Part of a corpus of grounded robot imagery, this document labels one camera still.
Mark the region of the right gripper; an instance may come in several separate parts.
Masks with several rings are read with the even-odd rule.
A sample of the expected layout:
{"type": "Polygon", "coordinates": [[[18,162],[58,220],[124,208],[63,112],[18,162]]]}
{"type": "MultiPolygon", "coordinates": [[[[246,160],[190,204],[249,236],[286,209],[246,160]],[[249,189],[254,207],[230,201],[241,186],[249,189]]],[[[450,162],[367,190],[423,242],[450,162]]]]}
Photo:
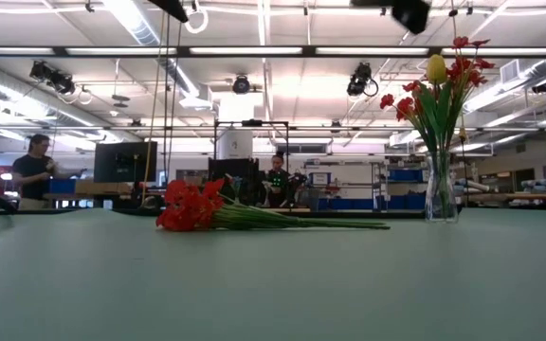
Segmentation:
{"type": "Polygon", "coordinates": [[[351,6],[391,6],[391,15],[412,34],[426,30],[430,4],[424,0],[351,0],[351,6]]]}

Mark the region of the clear glass vase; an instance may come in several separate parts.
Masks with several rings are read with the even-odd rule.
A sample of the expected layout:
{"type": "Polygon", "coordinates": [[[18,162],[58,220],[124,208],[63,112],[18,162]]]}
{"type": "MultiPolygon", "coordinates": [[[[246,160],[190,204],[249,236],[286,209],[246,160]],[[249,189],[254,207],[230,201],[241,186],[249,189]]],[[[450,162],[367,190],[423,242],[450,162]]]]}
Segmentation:
{"type": "Polygon", "coordinates": [[[426,220],[430,223],[456,223],[458,207],[449,167],[449,154],[430,153],[427,162],[426,220]]]}

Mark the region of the yellow artificial tulip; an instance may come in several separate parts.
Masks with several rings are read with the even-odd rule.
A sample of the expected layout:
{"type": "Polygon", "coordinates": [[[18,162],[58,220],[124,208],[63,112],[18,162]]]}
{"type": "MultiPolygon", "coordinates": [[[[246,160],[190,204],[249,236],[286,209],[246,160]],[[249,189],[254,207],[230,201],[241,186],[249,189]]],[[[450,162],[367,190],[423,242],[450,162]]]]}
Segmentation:
{"type": "Polygon", "coordinates": [[[434,55],[429,59],[427,76],[432,84],[431,98],[435,100],[435,106],[431,109],[429,117],[435,133],[434,153],[445,153],[448,92],[446,64],[440,55],[434,55]]]}

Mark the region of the white cylinder tank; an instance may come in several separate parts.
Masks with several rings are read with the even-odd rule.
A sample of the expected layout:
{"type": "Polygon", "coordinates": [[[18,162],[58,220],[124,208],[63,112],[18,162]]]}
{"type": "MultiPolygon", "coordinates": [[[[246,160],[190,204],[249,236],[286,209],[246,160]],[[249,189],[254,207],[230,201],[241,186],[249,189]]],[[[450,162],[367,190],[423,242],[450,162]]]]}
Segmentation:
{"type": "Polygon", "coordinates": [[[253,154],[251,131],[229,129],[217,136],[217,157],[220,159],[246,159],[253,154]]]}

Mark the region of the white air vent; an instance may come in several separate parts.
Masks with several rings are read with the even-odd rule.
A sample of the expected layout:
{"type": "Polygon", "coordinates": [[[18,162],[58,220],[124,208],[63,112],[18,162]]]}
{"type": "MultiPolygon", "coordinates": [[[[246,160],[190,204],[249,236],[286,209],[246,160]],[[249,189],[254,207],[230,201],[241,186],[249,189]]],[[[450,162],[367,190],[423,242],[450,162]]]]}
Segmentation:
{"type": "Polygon", "coordinates": [[[500,81],[503,84],[520,79],[519,60],[514,59],[500,67],[500,81]]]}

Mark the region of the black computer monitor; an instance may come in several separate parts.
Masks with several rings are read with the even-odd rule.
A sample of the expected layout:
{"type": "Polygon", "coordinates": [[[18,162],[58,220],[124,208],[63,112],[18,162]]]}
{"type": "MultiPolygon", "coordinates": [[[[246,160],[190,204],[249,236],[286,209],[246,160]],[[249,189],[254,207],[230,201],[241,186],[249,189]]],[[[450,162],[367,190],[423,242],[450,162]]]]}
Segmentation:
{"type": "Polygon", "coordinates": [[[122,142],[98,144],[95,149],[96,183],[154,182],[156,142],[122,142]]]}

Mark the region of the blue storage bin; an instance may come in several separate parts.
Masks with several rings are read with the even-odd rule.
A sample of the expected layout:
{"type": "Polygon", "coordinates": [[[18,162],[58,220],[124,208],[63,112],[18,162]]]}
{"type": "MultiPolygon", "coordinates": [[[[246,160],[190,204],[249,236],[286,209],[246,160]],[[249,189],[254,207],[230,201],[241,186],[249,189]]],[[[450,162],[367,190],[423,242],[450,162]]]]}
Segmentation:
{"type": "Polygon", "coordinates": [[[319,199],[318,210],[424,210],[426,197],[421,194],[392,195],[389,201],[383,196],[374,198],[319,199]]]}
{"type": "Polygon", "coordinates": [[[423,183],[422,170],[390,170],[388,179],[390,182],[423,183]]]}

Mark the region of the grey metal shelf rack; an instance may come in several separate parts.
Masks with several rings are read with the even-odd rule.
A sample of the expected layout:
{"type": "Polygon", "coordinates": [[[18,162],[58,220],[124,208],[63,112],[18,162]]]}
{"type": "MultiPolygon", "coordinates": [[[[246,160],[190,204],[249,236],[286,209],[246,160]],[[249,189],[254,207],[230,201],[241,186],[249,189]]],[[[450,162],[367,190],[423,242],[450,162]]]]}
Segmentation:
{"type": "Polygon", "coordinates": [[[319,199],[382,196],[381,166],[378,162],[308,159],[303,163],[303,168],[308,186],[318,191],[319,199]]]}

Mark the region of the black upright panel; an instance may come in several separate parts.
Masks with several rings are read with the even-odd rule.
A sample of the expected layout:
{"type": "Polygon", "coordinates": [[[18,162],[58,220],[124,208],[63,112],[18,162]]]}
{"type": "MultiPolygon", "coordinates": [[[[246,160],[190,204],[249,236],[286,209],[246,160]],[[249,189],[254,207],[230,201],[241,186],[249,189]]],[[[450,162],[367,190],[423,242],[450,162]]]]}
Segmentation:
{"type": "Polygon", "coordinates": [[[259,162],[254,158],[208,160],[209,180],[222,179],[226,201],[255,206],[258,199],[259,162]]]}

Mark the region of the brown cardboard box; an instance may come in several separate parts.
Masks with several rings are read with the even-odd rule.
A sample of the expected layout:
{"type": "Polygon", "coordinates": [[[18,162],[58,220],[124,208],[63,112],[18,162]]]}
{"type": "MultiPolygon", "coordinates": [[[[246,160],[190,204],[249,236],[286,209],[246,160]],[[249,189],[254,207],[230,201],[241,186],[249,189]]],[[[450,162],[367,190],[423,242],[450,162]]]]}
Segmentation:
{"type": "Polygon", "coordinates": [[[75,182],[75,193],[86,195],[130,194],[133,188],[127,183],[102,183],[92,179],[80,179],[75,182]]]}

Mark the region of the blue storage box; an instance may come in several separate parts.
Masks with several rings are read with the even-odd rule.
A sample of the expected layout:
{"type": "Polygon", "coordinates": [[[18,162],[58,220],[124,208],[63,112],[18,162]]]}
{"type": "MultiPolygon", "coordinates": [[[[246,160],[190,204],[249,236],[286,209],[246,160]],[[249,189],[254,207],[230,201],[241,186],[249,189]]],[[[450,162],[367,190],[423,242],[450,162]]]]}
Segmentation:
{"type": "Polygon", "coordinates": [[[76,188],[75,179],[52,179],[49,182],[49,193],[74,194],[76,188]]]}

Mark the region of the wooden workbench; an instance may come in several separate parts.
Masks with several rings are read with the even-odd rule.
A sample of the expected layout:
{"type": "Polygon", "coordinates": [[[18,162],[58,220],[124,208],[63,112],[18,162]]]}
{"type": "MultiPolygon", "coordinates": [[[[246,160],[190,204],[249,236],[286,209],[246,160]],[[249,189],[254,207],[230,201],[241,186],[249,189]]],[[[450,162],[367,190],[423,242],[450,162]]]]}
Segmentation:
{"type": "Polygon", "coordinates": [[[546,200],[546,193],[469,193],[464,196],[469,202],[508,202],[513,200],[546,200]]]}

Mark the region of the green table mat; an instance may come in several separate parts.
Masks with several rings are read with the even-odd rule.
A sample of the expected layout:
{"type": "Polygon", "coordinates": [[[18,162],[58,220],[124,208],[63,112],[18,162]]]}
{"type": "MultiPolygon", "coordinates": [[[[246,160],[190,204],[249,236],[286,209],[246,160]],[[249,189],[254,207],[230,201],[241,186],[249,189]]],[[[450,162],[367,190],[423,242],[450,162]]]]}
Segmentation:
{"type": "Polygon", "coordinates": [[[0,216],[0,341],[546,341],[546,211],[170,233],[0,216]]]}

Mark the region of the silver ventilation duct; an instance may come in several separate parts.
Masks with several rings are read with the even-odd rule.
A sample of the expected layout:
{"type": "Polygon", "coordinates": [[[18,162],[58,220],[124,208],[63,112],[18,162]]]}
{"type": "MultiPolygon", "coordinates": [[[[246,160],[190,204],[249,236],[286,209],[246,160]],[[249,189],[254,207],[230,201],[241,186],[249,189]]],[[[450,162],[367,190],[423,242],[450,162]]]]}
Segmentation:
{"type": "MultiPolygon", "coordinates": [[[[140,46],[160,47],[162,33],[156,33],[147,19],[145,8],[137,0],[101,0],[104,7],[120,22],[140,46]]],[[[157,63],[163,68],[166,80],[172,81],[182,99],[179,104],[185,109],[212,110],[214,104],[201,97],[200,87],[172,57],[172,50],[163,48],[157,52],[157,63]]]]}

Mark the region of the black overhead frame bar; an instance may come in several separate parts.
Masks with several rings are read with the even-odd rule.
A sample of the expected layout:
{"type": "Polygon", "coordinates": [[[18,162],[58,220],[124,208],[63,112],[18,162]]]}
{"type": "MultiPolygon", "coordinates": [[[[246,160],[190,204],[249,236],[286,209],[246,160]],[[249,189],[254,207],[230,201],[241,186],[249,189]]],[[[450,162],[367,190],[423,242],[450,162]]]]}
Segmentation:
{"type": "Polygon", "coordinates": [[[0,46],[0,58],[401,58],[451,57],[450,46],[268,45],[268,46],[0,46]]]}

